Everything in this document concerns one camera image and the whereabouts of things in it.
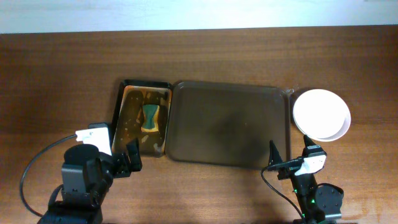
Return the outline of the white plate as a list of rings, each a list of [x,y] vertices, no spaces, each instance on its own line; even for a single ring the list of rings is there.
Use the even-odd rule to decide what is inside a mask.
[[[342,138],[351,126],[346,102],[329,90],[311,89],[294,101],[292,117],[296,127],[309,138],[332,142]]]

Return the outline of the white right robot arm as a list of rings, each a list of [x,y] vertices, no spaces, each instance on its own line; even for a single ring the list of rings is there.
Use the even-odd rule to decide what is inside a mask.
[[[271,190],[288,201],[299,214],[300,218],[293,220],[293,223],[336,223],[342,217],[344,191],[333,184],[316,182],[315,174],[324,168],[327,153],[307,135],[303,141],[305,147],[302,155],[289,161],[282,160],[274,142],[270,141],[269,163],[261,170],[261,177]],[[279,180],[291,181],[298,205],[266,180],[265,171],[276,171]]]

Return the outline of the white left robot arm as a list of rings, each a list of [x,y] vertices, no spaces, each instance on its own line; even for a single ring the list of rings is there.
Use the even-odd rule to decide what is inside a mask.
[[[130,141],[126,148],[112,156],[92,144],[69,148],[64,153],[63,184],[51,194],[48,210],[39,223],[101,223],[101,205],[113,180],[142,169],[139,140]]]

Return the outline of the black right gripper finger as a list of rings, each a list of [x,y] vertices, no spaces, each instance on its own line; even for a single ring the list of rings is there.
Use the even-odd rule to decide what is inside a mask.
[[[283,162],[277,147],[275,146],[273,140],[269,141],[269,163],[268,166],[277,165]]]
[[[311,149],[316,149],[317,145],[307,136],[303,136],[304,144],[305,144],[305,149],[311,150]]]

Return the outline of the yellow green sponge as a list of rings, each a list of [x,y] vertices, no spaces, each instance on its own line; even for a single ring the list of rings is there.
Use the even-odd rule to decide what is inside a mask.
[[[144,115],[144,122],[141,126],[141,131],[144,133],[153,133],[159,130],[158,117],[159,105],[143,105],[142,111]]]

